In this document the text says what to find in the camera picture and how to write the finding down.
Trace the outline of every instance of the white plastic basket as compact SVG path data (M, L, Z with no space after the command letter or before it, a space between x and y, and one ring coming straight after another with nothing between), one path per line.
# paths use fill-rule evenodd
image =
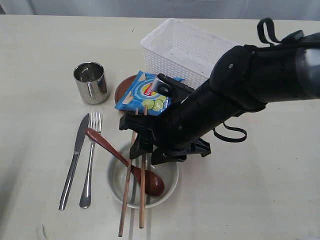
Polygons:
M219 58L236 43L211 32L169 18L140 44L148 72L184 78L196 89L211 74Z

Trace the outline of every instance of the chopsticks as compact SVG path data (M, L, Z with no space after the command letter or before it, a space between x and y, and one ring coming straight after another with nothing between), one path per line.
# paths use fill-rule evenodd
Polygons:
M144 105L144 115L148 112L147 105ZM139 209L139 228L145 226L145 187L146 187L146 154L142 154L141 158L141 185L140 185L140 209Z
M135 115L138 115L138 111L139 111L138 108L136 108ZM134 144L135 140L136 140L136 132L132 131L131 146ZM129 164L126 170L124 193L123 193L123 200L122 200L122 210L121 210L121 217L120 217L120 224L119 224L119 233L118 233L119 237L122 237L122 235L124 234L125 216L126 216L126 209L127 209L127 203L128 203L128 192L129 192L129 183L130 183L131 166L132 166L132 161L130 158L128 158L128 162Z

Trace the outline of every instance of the white tabletop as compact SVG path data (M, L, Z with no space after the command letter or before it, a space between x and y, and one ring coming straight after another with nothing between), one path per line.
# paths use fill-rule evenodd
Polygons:
M58 210L85 113L103 112L102 135L116 148L129 142L120 131L114 92L144 70L140 40L164 19L0 16L0 239L118 239L121 205L107 183L111 155L96 147L92 205L79 207L89 157L85 140L65 211ZM240 44L259 44L257 20L186 19ZM279 38L311 21L276 21ZM84 104L73 79L79 63L106 69L109 99ZM247 130L243 143L208 133L212 154L180 163L172 196L146 210L127 211L124 238L134 240L296 240L320 236L320 105L318 100L268 104L228 122Z

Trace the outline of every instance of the gray wall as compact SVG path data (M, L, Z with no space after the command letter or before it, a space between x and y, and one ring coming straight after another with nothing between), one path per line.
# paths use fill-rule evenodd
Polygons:
M7 14L320 20L320 0L0 0Z

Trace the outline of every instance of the white bowl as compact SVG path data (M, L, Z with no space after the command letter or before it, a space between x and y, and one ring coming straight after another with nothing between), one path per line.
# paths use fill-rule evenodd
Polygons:
M130 144L126 144L119 151L126 159L129 159ZM164 202L175 190L178 183L178 164L176 162L166 162L163 164L152 166L151 155L146 156L147 164L146 169L151 170L159 177L162 178L164 182L164 192L157 197L145 195L145 208L152 208ZM132 161L134 166L140 167L141 157ZM108 166L108 184L111 189L113 197L122 204L127 167L117 158L113 157ZM129 192L128 192L128 203L127 206L133 209L138 209L140 207L140 187L135 180L133 174L130 176Z

